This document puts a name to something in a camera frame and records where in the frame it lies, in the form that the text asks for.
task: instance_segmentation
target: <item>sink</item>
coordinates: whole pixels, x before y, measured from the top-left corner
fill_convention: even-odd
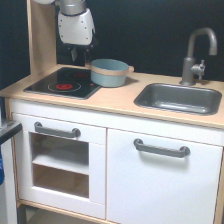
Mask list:
[[[212,89],[155,83],[146,86],[134,103],[146,108],[212,115],[218,112],[221,98],[222,94]]]

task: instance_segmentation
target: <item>silver faucet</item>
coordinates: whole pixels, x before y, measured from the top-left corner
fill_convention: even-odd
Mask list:
[[[189,40],[187,57],[184,58],[183,74],[182,80],[180,82],[180,84],[183,86],[195,85],[194,75],[198,75],[199,79],[202,79],[202,76],[204,75],[204,60],[201,61],[201,64],[194,64],[195,58],[193,58],[195,39],[199,35],[208,35],[210,40],[209,55],[217,55],[217,39],[213,30],[210,28],[202,28],[195,30],[191,34]]]

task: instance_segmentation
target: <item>black stovetop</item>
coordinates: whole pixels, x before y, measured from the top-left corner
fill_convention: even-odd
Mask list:
[[[61,68],[24,89],[24,91],[76,99],[87,99],[99,89],[100,86],[91,81],[90,70]]]

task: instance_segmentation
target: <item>cabinet door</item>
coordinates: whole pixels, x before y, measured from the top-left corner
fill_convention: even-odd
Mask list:
[[[179,150],[176,158],[133,144]],[[156,136],[108,131],[107,219],[122,224],[212,224],[222,148]]]
[[[105,219],[106,129],[20,114],[13,118],[23,125],[15,136],[19,198]],[[77,129],[79,136],[71,136]]]

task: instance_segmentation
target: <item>stove burner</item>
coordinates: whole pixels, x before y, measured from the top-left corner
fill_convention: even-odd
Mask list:
[[[69,72],[66,74],[66,77],[69,79],[87,79],[90,78],[88,73],[81,73],[81,72]]]
[[[69,90],[69,89],[71,89],[73,87],[73,85],[71,85],[71,84],[58,84],[58,85],[56,85],[56,88],[57,89],[60,89],[60,90]]]
[[[55,82],[48,85],[48,89],[54,92],[74,92],[81,88],[76,82]]]

